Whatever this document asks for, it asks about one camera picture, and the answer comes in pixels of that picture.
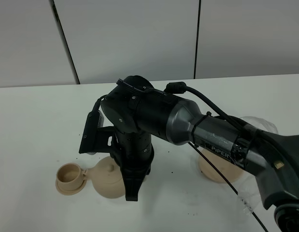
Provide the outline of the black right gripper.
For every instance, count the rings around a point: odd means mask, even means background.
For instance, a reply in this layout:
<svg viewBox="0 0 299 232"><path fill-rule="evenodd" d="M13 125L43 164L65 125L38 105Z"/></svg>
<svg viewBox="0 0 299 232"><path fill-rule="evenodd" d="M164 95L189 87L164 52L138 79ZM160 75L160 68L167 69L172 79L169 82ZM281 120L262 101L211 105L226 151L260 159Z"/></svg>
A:
<svg viewBox="0 0 299 232"><path fill-rule="evenodd" d="M126 201L137 201L142 183L151 171L154 158L151 135L147 132L120 132L114 129L111 157L120 167Z"/></svg>

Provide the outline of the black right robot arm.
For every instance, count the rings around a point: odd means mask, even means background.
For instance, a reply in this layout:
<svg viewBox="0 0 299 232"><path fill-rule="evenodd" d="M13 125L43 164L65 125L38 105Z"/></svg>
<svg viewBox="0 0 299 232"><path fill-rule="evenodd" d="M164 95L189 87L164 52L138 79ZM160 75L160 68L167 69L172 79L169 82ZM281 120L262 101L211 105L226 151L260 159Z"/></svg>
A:
<svg viewBox="0 0 299 232"><path fill-rule="evenodd" d="M299 232L299 135L260 130L229 116L183 82L155 89L141 76L117 81L100 98L114 126L112 145L128 201L136 201L153 159L151 136L174 145L202 147L256 178L264 208L275 206L283 232Z"/></svg>

